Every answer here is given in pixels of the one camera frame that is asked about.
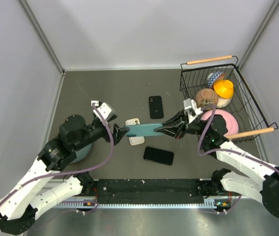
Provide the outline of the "beige phone case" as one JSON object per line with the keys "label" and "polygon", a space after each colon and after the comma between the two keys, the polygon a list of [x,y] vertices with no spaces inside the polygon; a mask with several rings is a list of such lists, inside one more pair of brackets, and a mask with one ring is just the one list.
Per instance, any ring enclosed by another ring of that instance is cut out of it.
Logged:
{"label": "beige phone case", "polygon": [[[126,125],[139,125],[140,121],[138,118],[133,118],[125,121]],[[145,142],[144,137],[129,137],[129,142],[132,146],[141,145]]]}

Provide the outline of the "teal smartphone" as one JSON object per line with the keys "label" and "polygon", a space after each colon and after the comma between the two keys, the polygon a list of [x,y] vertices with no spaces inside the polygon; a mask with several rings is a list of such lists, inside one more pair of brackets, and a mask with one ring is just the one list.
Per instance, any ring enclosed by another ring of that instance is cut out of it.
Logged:
{"label": "teal smartphone", "polygon": [[126,133],[128,137],[151,137],[160,136],[161,132],[155,132],[157,128],[162,127],[161,123],[126,125],[129,131]]}

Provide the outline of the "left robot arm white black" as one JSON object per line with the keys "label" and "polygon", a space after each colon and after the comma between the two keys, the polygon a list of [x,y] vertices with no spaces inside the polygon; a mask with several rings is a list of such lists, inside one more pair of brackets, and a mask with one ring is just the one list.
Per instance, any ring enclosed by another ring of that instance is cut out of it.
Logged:
{"label": "left robot arm white black", "polygon": [[0,231],[19,235],[28,230],[46,211],[60,202],[93,191],[93,179],[89,172],[105,165],[102,163],[78,170],[64,172],[75,161],[78,153],[103,138],[112,147],[129,131],[109,122],[116,118],[94,114],[91,124],[80,115],[69,116],[59,126],[56,138],[46,143],[32,166],[15,187],[0,199]]}

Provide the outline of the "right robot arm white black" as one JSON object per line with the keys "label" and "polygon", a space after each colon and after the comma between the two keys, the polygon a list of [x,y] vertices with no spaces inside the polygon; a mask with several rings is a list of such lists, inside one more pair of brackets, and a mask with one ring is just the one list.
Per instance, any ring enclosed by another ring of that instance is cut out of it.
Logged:
{"label": "right robot arm white black", "polygon": [[251,156],[226,138],[226,122],[221,115],[211,114],[207,120],[200,120],[180,111],[155,132],[175,139],[199,134],[200,156],[210,155],[240,172],[238,175],[230,170],[216,171],[212,176],[212,190],[219,195],[230,191],[247,196],[279,218],[279,166]]}

